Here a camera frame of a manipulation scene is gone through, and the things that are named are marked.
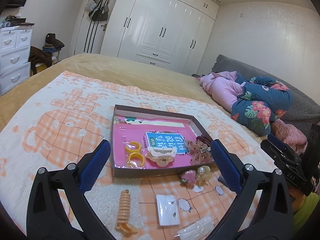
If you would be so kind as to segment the right hand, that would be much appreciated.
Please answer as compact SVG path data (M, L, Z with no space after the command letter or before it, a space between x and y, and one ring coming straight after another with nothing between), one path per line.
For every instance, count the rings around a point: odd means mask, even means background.
M292 210L297 212L302 207L306 196L300 189L292 186L289 186L289 194L293 198Z

